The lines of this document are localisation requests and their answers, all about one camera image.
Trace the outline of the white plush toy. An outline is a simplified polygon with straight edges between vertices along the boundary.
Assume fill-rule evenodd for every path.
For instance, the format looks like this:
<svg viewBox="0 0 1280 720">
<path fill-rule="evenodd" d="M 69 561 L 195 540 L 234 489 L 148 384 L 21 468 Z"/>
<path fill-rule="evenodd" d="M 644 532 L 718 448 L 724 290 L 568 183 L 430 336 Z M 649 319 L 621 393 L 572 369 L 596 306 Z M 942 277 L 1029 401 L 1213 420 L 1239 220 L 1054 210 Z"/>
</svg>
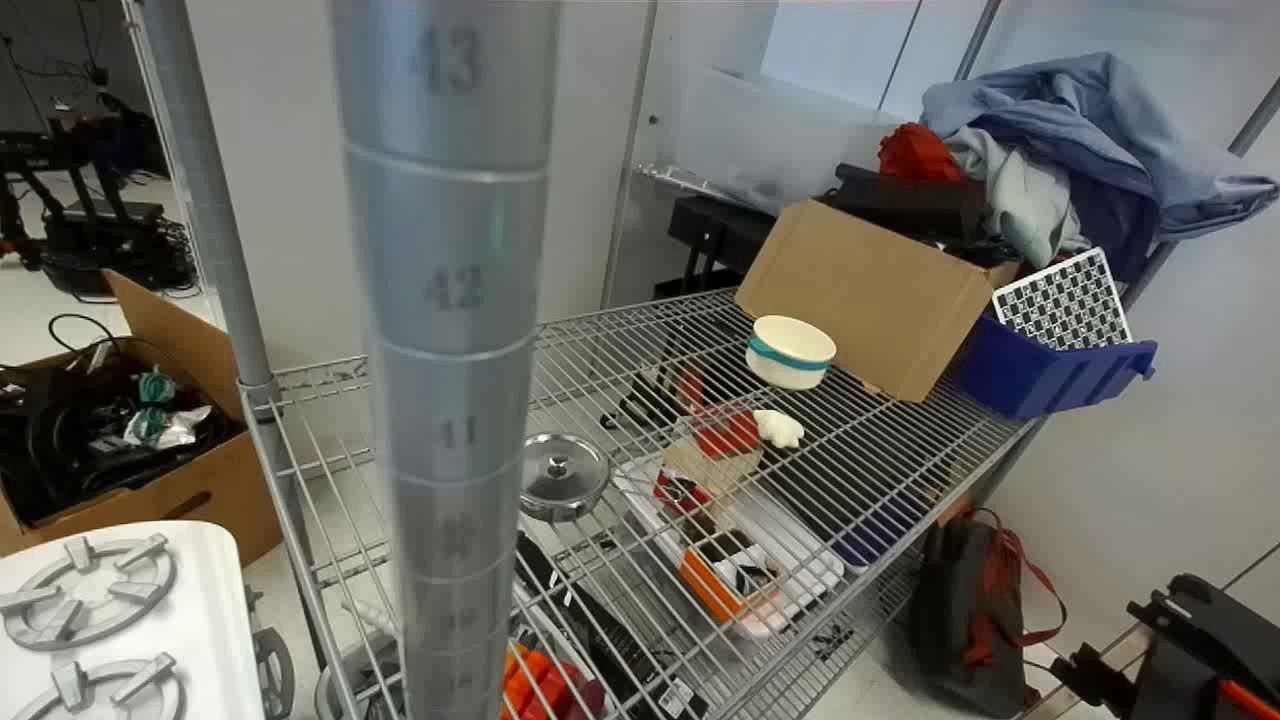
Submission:
<svg viewBox="0 0 1280 720">
<path fill-rule="evenodd" d="M 805 445 L 805 422 L 786 413 L 774 408 L 758 408 L 755 413 L 755 430 L 770 445 L 770 448 L 801 448 Z"/>
</svg>

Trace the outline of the silver pot lid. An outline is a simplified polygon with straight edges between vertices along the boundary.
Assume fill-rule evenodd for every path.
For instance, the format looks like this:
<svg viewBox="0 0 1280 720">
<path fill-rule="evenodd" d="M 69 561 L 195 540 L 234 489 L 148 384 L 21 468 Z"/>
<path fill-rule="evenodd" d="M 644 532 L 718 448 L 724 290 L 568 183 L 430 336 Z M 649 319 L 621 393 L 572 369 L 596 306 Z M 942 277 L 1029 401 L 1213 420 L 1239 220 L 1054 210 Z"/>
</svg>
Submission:
<svg viewBox="0 0 1280 720">
<path fill-rule="evenodd" d="M 608 489 L 613 463 L 587 441 L 539 430 L 520 453 L 520 509 L 537 520 L 585 517 Z"/>
</svg>

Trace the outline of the white pot teal trim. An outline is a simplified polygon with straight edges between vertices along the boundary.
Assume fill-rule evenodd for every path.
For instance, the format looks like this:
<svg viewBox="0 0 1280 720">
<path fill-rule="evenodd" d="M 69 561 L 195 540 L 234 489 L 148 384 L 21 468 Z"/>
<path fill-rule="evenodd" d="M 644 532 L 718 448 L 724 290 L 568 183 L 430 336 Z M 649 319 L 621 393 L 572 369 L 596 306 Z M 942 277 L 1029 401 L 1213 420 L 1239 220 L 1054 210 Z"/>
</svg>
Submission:
<svg viewBox="0 0 1280 720">
<path fill-rule="evenodd" d="M 774 387 L 809 393 L 834 361 L 834 341 L 795 315 L 755 315 L 742 349 L 742 362 Z"/>
</svg>

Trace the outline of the brown cardboard sheet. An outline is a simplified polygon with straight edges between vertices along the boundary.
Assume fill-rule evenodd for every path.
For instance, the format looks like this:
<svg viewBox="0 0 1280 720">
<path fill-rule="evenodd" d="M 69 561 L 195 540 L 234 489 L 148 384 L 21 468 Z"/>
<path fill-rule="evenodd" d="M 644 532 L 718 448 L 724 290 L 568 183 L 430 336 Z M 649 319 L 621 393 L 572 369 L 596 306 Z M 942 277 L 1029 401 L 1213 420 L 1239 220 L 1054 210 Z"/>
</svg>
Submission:
<svg viewBox="0 0 1280 720">
<path fill-rule="evenodd" d="M 834 362 L 893 401 L 926 401 L 1014 261 L 967 264 L 893 226 L 801 201 L 778 210 L 737 303 L 834 341 Z"/>
</svg>

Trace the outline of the red fabric item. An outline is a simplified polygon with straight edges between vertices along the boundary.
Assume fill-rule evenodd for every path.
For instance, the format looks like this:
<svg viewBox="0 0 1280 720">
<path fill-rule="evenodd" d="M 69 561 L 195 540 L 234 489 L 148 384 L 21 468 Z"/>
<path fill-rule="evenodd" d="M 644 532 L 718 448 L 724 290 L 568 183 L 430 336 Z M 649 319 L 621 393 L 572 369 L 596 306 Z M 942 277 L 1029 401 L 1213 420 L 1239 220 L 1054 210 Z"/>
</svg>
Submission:
<svg viewBox="0 0 1280 720">
<path fill-rule="evenodd" d="M 949 143 L 925 123 L 898 123 L 881 138 L 881 171 L 898 183 L 958 183 Z"/>
</svg>

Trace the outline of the blue plastic bin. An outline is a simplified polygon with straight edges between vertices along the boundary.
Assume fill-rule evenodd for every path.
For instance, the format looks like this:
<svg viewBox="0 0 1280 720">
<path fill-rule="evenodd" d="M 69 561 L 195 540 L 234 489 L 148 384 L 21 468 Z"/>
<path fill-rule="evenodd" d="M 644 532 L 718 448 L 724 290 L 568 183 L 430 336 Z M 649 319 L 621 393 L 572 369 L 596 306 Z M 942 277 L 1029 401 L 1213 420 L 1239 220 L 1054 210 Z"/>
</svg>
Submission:
<svg viewBox="0 0 1280 720">
<path fill-rule="evenodd" d="M 1007 420 L 1041 420 L 1105 404 L 1152 370 L 1152 341 L 1058 352 L 985 315 L 956 362 L 956 384 Z"/>
</svg>

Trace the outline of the black red backpack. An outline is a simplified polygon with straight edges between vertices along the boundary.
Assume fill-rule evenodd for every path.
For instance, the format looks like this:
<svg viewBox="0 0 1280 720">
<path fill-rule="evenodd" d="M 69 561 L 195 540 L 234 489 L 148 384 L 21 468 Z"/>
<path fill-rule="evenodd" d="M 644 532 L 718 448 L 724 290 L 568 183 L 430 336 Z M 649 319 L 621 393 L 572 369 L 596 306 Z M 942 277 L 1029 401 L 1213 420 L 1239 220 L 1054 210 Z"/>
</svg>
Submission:
<svg viewBox="0 0 1280 720">
<path fill-rule="evenodd" d="M 974 509 L 925 535 L 893 670 L 949 706 L 1014 720 L 1037 701 L 1023 659 L 1062 622 L 1051 577 L 997 511 Z"/>
</svg>

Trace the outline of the white perforated panel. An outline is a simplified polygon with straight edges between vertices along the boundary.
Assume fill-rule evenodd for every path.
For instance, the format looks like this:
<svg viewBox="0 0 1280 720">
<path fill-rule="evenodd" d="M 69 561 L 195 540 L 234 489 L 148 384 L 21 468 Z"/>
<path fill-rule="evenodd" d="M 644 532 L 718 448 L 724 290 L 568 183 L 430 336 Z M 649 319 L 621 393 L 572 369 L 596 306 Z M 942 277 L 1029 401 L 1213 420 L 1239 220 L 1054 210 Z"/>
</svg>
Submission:
<svg viewBox="0 0 1280 720">
<path fill-rule="evenodd" d="M 993 294 L 993 310 L 1004 328 L 1054 352 L 1130 341 L 1114 277 L 1100 249 L 1004 282 Z"/>
</svg>

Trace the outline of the blue cloth pile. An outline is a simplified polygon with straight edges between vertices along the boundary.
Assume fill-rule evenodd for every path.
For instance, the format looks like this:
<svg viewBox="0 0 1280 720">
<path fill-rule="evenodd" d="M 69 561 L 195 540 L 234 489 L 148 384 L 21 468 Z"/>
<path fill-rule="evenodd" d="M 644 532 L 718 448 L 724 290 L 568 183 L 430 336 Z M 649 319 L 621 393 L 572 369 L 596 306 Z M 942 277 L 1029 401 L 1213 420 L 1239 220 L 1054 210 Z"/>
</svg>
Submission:
<svg viewBox="0 0 1280 720">
<path fill-rule="evenodd" d="M 1130 282 L 1155 244 L 1198 238 L 1280 201 L 1280 179 L 1194 147 L 1110 51 L 1058 55 L 932 82 L 932 133 L 985 128 L 1067 179 L 1085 236 Z"/>
</svg>

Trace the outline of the open cardboard box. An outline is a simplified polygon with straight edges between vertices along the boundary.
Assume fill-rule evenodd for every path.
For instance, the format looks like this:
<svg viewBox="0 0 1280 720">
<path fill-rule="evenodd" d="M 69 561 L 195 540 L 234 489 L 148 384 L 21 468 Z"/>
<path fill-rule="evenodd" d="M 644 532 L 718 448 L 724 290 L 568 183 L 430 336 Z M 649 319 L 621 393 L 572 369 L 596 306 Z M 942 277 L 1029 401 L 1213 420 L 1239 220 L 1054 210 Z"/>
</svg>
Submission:
<svg viewBox="0 0 1280 720">
<path fill-rule="evenodd" d="M 234 395 L 231 341 L 108 270 L 122 331 L 0 369 L 0 546 L 130 522 L 209 520 L 251 562 L 280 542 Z"/>
</svg>

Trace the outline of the silver numbered shelf post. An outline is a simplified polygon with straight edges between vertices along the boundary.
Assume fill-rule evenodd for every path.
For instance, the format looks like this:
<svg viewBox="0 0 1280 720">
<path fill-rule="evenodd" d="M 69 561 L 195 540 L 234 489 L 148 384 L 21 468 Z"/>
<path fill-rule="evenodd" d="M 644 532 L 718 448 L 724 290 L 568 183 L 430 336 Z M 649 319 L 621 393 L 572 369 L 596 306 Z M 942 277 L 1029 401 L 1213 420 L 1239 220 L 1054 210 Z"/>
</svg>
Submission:
<svg viewBox="0 0 1280 720">
<path fill-rule="evenodd" d="M 406 720 L 499 720 L 557 0 L 330 0 Z"/>
</svg>

